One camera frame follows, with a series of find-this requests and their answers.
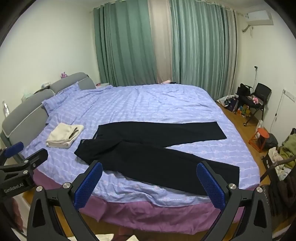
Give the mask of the colourful toys on floor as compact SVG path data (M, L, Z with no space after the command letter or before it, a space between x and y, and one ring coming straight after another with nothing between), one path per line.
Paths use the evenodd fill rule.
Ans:
M236 113L240 114L241 116L243 116L244 118L248 118L248 117L251 117L251 111L249 109L249 106L248 105L243 105L243 106L240 106Z

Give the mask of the black bag on chair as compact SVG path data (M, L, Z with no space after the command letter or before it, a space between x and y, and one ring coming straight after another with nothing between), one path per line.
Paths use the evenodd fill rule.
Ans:
M251 89L252 89L251 86L241 83L237 88L236 94L238 96L250 96Z

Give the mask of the black pants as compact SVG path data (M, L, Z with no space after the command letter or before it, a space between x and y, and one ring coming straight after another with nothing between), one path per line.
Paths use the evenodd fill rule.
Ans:
M149 123L122 121L100 125L92 139L74 152L88 165L99 161L105 171L161 187L206 195L197 178L203 158L171 147L226 139L217 122Z

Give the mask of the green curtain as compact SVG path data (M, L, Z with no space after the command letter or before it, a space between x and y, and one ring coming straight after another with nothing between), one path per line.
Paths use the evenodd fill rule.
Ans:
M93 9L100 81L112 86L157 83L147 1L115 1Z
M237 65L236 11L217 2L171 1L173 80L217 100L231 92Z

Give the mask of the purple bed skirt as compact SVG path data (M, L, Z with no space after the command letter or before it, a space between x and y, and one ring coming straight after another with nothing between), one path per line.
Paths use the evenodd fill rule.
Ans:
M136 230L194 235L208 230L220 210L206 196L104 172L81 212L97 221Z

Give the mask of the lavender pillow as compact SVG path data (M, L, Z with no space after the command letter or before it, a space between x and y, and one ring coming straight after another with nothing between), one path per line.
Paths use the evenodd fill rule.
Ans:
M71 94L80 91L78 83L67 87L66 89L60 91L53 97L42 101L43 107L45 108L48 115L55 111Z

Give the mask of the green curtain left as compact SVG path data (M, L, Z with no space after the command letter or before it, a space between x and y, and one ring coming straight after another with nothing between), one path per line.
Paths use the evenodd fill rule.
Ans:
M115 1L93 9L100 81L112 86L157 83L147 1Z

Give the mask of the lavender floral bed cover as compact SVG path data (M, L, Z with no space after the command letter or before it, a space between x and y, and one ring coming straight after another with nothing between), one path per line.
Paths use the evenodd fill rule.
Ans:
M108 202L179 207L208 202L196 175L206 161L227 183L252 190L259 167L235 126L203 89L153 84L80 90L43 101L46 126L22 151L40 149L39 171L62 184L94 161L104 172L94 195Z

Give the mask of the folded cream garment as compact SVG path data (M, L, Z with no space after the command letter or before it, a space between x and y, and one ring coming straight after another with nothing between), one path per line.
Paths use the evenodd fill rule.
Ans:
M84 130L83 125L67 125L59 123L53 131L50 132L46 145L50 148L68 149Z

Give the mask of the beige sheer curtain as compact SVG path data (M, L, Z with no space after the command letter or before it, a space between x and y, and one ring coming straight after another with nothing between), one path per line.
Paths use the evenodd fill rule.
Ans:
M172 79L171 6L169 1L148 1L158 83Z

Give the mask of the grey padded headboard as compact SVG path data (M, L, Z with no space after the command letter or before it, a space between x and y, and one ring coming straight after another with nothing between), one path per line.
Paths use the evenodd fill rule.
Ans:
M33 94L3 121L1 140L4 146L10 147L18 142L22 142L25 147L28 146L46 126L48 113L42 102L75 83L78 83L81 90L96 88L87 74L79 72L52 83L48 89Z

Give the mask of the white air conditioner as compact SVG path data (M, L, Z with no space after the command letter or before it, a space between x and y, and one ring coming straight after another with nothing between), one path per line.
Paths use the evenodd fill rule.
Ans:
M273 25L273 18L271 16L271 13L266 10L247 13L246 15L244 15L244 18L247 23L247 27L242 30L243 33L245 33L250 27L253 26Z

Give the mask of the green curtain right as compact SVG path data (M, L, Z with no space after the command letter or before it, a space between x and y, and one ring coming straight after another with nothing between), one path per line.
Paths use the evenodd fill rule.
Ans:
M217 2L171 1L173 80L217 100L231 92L237 65L236 11Z

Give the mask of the black folding chair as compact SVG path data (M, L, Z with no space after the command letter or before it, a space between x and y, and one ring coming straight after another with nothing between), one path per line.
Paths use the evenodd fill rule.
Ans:
M263 121L264 118L264 111L265 111L265 106L268 103L269 97L271 95L272 90L262 84L258 83L254 92L250 94L250 96L239 96L238 97L238 107L243 106L243 105L248 105L249 109L255 109L255 112L251 112L251 117L243 124L244 126L247 126L247 124L255 117L255 114L260 110L261 111L261 120ZM252 101L253 97L257 97L259 100L258 104L254 104Z

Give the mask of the purple figurine on headboard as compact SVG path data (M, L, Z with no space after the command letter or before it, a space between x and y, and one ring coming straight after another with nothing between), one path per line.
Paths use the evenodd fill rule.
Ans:
M63 73L61 73L61 78L65 78L65 77L67 77L68 75L65 73L65 72L63 72Z

